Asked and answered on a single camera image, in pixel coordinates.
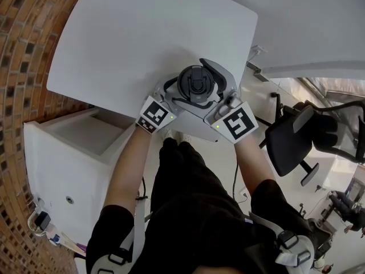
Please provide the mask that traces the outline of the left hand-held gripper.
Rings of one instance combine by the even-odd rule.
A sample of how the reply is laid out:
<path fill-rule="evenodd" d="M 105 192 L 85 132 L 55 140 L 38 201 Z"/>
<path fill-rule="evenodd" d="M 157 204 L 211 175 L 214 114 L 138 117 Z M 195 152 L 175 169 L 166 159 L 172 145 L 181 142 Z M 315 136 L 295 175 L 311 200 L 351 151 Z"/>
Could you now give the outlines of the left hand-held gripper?
<path fill-rule="evenodd" d="M 164 128 L 188 108 L 200 108 L 199 104 L 192 103 L 179 95 L 177 87 L 178 77 L 168 81 L 159 81 L 153 91 L 146 97 L 135 125 L 153 135 Z"/>

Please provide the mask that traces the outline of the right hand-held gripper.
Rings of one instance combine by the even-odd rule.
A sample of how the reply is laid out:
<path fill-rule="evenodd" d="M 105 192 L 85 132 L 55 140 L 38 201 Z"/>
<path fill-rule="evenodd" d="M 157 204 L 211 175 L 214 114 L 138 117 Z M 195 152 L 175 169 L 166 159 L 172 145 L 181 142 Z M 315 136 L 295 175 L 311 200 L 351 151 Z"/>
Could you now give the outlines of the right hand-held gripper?
<path fill-rule="evenodd" d="M 200 58 L 199 61 L 213 75 L 218 86 L 217 94 L 200 104 L 204 110 L 215 107 L 205 116 L 204 122 L 236 144 L 258 128 L 254 114 L 248 102 L 239 98 L 234 76 L 227 69 L 209 59 Z"/>

